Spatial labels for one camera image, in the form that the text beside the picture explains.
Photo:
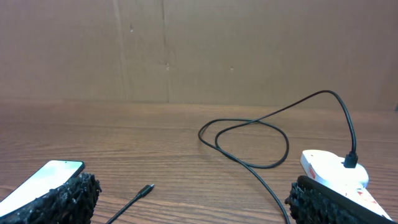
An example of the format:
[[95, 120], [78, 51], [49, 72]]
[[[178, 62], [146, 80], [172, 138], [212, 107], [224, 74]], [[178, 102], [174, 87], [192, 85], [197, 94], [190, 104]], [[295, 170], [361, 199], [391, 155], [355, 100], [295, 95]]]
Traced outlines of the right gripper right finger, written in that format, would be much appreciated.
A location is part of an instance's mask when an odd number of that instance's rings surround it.
[[285, 203], [298, 224], [397, 224], [304, 175]]

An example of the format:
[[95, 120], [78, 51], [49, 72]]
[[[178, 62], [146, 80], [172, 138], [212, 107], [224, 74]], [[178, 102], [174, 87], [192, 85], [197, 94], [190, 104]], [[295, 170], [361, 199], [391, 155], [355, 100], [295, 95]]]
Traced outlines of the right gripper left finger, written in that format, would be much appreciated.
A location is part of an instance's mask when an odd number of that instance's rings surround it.
[[1, 218], [1, 224], [90, 224], [102, 192], [93, 174], [81, 173]]

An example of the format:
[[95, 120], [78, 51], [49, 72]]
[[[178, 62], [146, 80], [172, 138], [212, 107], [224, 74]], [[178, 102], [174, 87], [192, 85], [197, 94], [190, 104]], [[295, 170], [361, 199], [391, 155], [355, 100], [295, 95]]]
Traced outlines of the Samsung Galaxy smartphone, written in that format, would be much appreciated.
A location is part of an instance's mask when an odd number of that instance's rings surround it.
[[48, 161], [1, 201], [1, 218], [76, 177], [84, 168], [83, 161]]

